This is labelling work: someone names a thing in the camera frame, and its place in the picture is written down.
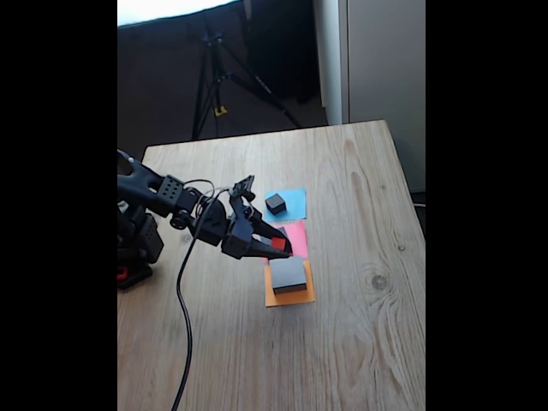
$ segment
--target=wood grain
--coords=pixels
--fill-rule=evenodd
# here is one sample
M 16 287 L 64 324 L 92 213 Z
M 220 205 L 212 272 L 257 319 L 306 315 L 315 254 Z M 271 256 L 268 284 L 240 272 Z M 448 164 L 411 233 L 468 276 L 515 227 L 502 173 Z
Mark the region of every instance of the wood grain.
M 218 186 L 254 174 L 260 210 L 266 191 L 307 189 L 316 302 L 265 308 L 260 259 L 194 247 L 182 279 L 194 355 L 179 409 L 426 408 L 425 239 L 384 121 L 153 146 L 144 163 Z M 170 409 L 184 368 L 175 283 L 191 237 L 158 221 L 154 275 L 118 295 L 121 410 Z

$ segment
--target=red object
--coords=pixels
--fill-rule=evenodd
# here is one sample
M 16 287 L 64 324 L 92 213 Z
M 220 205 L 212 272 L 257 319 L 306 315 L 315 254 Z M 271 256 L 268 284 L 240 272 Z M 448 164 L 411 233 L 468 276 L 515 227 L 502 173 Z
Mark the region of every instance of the red object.
M 118 267 L 118 274 L 116 275 L 117 281 L 127 280 L 129 277 L 129 270 L 127 267 Z
M 285 238 L 272 238 L 271 245 L 280 251 L 285 249 Z

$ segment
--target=yellow clip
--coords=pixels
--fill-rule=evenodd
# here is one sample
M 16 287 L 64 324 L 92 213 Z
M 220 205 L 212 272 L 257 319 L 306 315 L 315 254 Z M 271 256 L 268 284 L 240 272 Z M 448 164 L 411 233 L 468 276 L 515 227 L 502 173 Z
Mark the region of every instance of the yellow clip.
M 222 105 L 220 109 L 215 109 L 215 117 L 220 117 L 222 116 L 223 114 L 226 114 L 228 113 L 228 111 L 224 108 L 224 106 Z

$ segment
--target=tripod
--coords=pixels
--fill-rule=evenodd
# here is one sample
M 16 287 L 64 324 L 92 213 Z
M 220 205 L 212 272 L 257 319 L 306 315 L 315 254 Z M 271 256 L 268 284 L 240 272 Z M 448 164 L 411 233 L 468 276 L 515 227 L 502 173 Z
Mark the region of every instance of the tripod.
M 224 105 L 221 104 L 221 98 L 219 97 L 219 88 L 225 80 L 232 80 L 236 85 L 240 86 L 244 90 L 247 90 L 255 97 L 279 109 L 297 128 L 301 128 L 299 122 L 297 122 L 297 120 L 291 115 L 291 113 L 289 113 L 283 104 L 274 97 L 270 88 L 268 88 L 268 86 L 266 86 L 266 84 L 256 74 L 254 74 L 251 69 L 226 45 L 224 42 L 224 33 L 220 32 L 217 34 L 211 34 L 211 30 L 207 23 L 205 24 L 205 27 L 207 34 L 203 38 L 203 41 L 206 48 L 200 64 L 200 79 L 198 80 L 198 95 L 196 96 L 196 105 L 194 108 L 192 140 L 197 140 L 200 137 L 202 128 L 206 123 L 206 115 L 210 106 L 213 109 L 215 130 L 216 134 L 218 134 L 217 117 L 220 117 L 228 112 Z M 249 74 L 249 76 L 254 80 L 253 84 L 248 83 L 236 74 L 224 70 L 219 53 L 221 47 L 223 47 Z M 209 86 L 206 84 L 206 62 L 208 54 L 211 56 L 211 69 L 213 74 L 213 80 Z M 205 88 L 207 88 L 207 91 L 205 92 L 205 101 L 202 103 Z

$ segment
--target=dark background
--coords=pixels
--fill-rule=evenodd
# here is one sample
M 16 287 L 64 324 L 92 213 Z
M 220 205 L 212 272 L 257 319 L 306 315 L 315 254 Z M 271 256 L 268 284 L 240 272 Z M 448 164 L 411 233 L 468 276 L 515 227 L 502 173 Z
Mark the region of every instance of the dark background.
M 254 1 L 247 21 L 243 2 L 192 15 L 118 28 L 117 144 L 142 159 L 147 146 L 190 140 L 200 74 L 204 14 L 213 32 L 262 78 L 303 127 L 327 125 L 319 97 L 312 1 Z M 250 80 L 222 52 L 224 68 Z M 211 69 L 208 63 L 208 80 Z M 221 86 L 228 114 L 218 118 L 218 136 L 294 128 L 276 108 L 236 84 Z M 200 140 L 216 138 L 210 114 Z

